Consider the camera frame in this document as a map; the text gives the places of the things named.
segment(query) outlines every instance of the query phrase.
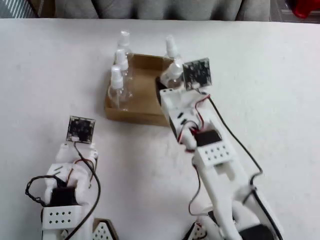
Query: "white 3d-printed part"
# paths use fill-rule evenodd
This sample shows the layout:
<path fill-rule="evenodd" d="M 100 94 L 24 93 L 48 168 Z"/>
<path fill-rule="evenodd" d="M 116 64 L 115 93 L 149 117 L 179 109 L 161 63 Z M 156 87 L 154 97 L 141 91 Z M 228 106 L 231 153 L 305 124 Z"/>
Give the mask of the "white 3d-printed part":
<path fill-rule="evenodd" d="M 114 240 L 111 236 L 110 230 L 105 222 L 100 222 L 95 228 L 93 235 L 93 240 Z"/>
<path fill-rule="evenodd" d="M 83 207 L 53 206 L 43 208 L 43 230 L 73 229 L 82 220 Z"/>

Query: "black wire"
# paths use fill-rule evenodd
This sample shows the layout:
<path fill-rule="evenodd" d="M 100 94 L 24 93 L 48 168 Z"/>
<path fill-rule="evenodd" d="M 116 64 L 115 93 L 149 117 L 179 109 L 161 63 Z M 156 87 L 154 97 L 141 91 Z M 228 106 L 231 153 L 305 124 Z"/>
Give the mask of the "black wire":
<path fill-rule="evenodd" d="M 224 127 L 228 130 L 228 132 L 231 134 L 231 136 L 237 141 L 237 143 L 243 148 L 243 150 L 249 155 L 249 157 L 251 158 L 251 160 L 254 162 L 254 164 L 256 165 L 256 167 L 259 169 L 259 172 L 253 174 L 250 178 L 249 184 L 252 188 L 252 191 L 249 193 L 249 195 L 246 196 L 246 198 L 249 198 L 251 194 L 253 194 L 255 200 L 257 201 L 258 205 L 260 206 L 260 208 L 262 209 L 262 211 L 264 212 L 264 214 L 266 215 L 266 217 L 268 218 L 269 222 L 271 223 L 277 237 L 279 240 L 283 240 L 283 237 L 276 225 L 276 223 L 274 222 L 274 220 L 272 219 L 272 217 L 270 216 L 268 210 L 266 209 L 266 207 L 264 206 L 264 204 L 262 203 L 261 199 L 258 196 L 257 193 L 257 189 L 254 186 L 254 179 L 263 174 L 263 169 L 260 167 L 260 165 L 258 164 L 258 162 L 256 161 L 256 159 L 251 155 L 251 153 L 247 150 L 247 148 L 242 144 L 242 142 L 240 142 L 240 140 L 234 135 L 234 133 L 230 130 L 230 128 L 228 127 L 228 125 L 226 124 L 226 122 L 224 121 L 223 117 L 221 116 L 219 110 L 217 109 L 214 101 L 211 99 L 211 97 L 208 97 L 211 105 L 213 106 L 214 110 L 216 111 L 217 115 L 219 116 L 222 124 L 224 125 Z"/>
<path fill-rule="evenodd" d="M 191 216 L 195 216 L 195 217 L 198 217 L 198 216 L 208 216 L 208 214 L 206 213 L 192 213 L 191 212 L 191 204 L 194 202 L 194 200 L 196 199 L 196 197 L 198 196 L 199 192 L 200 192 L 200 189 L 201 189 L 201 181 L 200 181 L 200 176 L 199 176 L 199 172 L 198 172 L 198 169 L 195 165 L 192 165 L 196 171 L 196 176 L 198 178 L 198 189 L 196 190 L 195 192 L 195 195 L 193 196 L 193 198 L 190 200 L 189 202 L 189 205 L 188 205 L 188 210 L 189 210 L 189 214 Z"/>
<path fill-rule="evenodd" d="M 43 176 L 35 176 L 35 177 L 31 178 L 31 180 L 26 185 L 25 194 L 29 198 L 31 198 L 33 201 L 35 201 L 36 203 L 41 204 L 42 207 L 46 207 L 47 205 L 41 199 L 41 197 L 39 197 L 39 196 L 35 197 L 35 196 L 31 195 L 31 193 L 29 192 L 29 189 L 30 189 L 32 183 L 37 179 L 55 179 L 56 180 L 56 185 L 57 185 L 58 188 L 67 186 L 67 184 L 64 181 L 62 181 L 60 178 L 58 178 L 55 175 L 43 175 Z"/>
<path fill-rule="evenodd" d="M 82 219 L 82 221 L 73 229 L 73 231 L 64 239 L 64 240 L 70 240 L 70 238 L 82 227 L 82 225 L 88 220 L 88 218 L 91 216 L 91 214 L 94 212 L 96 206 L 98 205 L 99 199 L 100 199 L 100 195 L 101 195 L 101 185 L 100 185 L 100 181 L 99 178 L 95 172 L 95 170 L 90 166 L 89 163 L 87 163 L 86 159 L 84 158 L 84 156 L 81 154 L 81 152 L 78 150 L 77 148 L 77 142 L 74 142 L 73 144 L 75 150 L 77 151 L 79 157 L 81 158 L 81 160 L 87 165 L 87 167 L 90 169 L 90 171 L 92 172 L 96 183 L 98 185 L 98 194 L 96 197 L 96 200 L 92 206 L 92 208 L 90 209 L 90 211 L 87 213 L 87 215 Z"/>

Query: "red wire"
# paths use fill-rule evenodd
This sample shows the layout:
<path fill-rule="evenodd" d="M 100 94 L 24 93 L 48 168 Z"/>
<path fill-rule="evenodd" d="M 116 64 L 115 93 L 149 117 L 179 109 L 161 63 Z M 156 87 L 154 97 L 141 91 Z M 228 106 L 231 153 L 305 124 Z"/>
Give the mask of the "red wire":
<path fill-rule="evenodd" d="M 201 116 L 200 112 L 198 111 L 197 105 L 198 105 L 199 103 L 202 103 L 203 101 L 205 101 L 205 100 L 208 99 L 208 98 L 210 98 L 210 94 L 207 95 L 205 98 L 197 101 L 197 102 L 195 103 L 195 106 L 194 106 L 196 112 L 197 112 L 198 115 L 199 115 L 200 121 L 201 121 L 201 128 L 199 129 L 199 131 L 201 131 L 201 130 L 205 127 L 205 121 L 204 121 L 203 117 Z"/>

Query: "bracket with holes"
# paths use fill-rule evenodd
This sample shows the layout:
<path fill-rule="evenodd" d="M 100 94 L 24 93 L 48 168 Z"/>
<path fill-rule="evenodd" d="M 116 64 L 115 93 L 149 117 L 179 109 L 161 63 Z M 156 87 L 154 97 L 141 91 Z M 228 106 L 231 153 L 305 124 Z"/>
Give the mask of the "bracket with holes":
<path fill-rule="evenodd" d="M 82 220 L 82 206 L 54 206 L 43 208 L 42 229 L 72 229 Z"/>
<path fill-rule="evenodd" d="M 187 240 L 205 240 L 207 232 L 201 227 L 201 225 L 196 222 L 193 225 L 192 231 Z"/>
<path fill-rule="evenodd" d="M 92 234 L 93 240 L 114 240 L 105 222 L 100 222 Z"/>
<path fill-rule="evenodd" d="M 218 141 L 196 149 L 195 155 L 203 160 L 206 167 L 223 164 L 233 159 L 233 150 L 226 142 Z"/>

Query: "red object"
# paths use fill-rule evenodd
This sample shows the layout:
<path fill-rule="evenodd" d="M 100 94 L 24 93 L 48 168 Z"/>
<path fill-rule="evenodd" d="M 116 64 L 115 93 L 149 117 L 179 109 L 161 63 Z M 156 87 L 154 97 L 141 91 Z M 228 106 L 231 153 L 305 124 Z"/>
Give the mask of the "red object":
<path fill-rule="evenodd" d="M 296 0 L 293 13 L 298 18 L 305 19 L 311 11 L 316 9 L 320 9 L 320 0 Z"/>

